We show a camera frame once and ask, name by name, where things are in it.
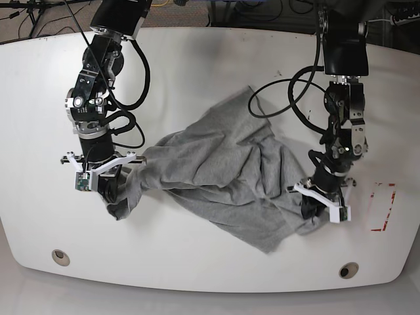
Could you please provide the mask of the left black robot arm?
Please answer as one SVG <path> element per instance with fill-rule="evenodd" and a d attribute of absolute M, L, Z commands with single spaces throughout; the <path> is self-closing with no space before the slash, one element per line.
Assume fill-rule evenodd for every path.
<path fill-rule="evenodd" d="M 364 121 L 365 96 L 361 77 L 367 76 L 367 25 L 339 11 L 318 6 L 316 24 L 316 56 L 323 56 L 323 65 L 315 64 L 299 70 L 289 82 L 287 96 L 299 120 L 321 134 L 324 152 L 310 150 L 308 156 L 315 166 L 311 177 L 294 186 L 302 195 L 301 213 L 304 219 L 318 217 L 327 209 L 331 222 L 350 220 L 348 195 L 341 188 L 351 188 L 354 181 L 347 177 L 350 168 L 368 150 Z M 326 129 L 313 125 L 298 109 L 294 96 L 295 83 L 304 75 L 324 72 L 333 77 L 324 93 L 328 112 Z"/>

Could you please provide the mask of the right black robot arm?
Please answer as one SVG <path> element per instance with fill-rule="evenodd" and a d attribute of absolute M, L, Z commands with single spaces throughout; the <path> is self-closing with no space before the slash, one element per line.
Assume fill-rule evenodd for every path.
<path fill-rule="evenodd" d="M 150 89 L 151 71 L 139 47 L 137 33 L 150 11 L 151 1 L 103 1 L 96 11 L 91 29 L 92 41 L 86 42 L 83 67 L 74 88 L 65 99 L 65 109 L 78 136 L 82 153 L 68 152 L 62 163 L 75 167 L 75 189 L 98 192 L 108 203 L 117 198 L 122 167 L 144 163 L 136 146 L 125 145 L 125 155 L 116 149 L 113 138 L 140 126 L 133 114 L 144 103 Z M 144 66 L 144 87 L 132 104 L 123 104 L 113 93 L 116 76 L 124 65 L 122 42 L 128 41 Z"/>

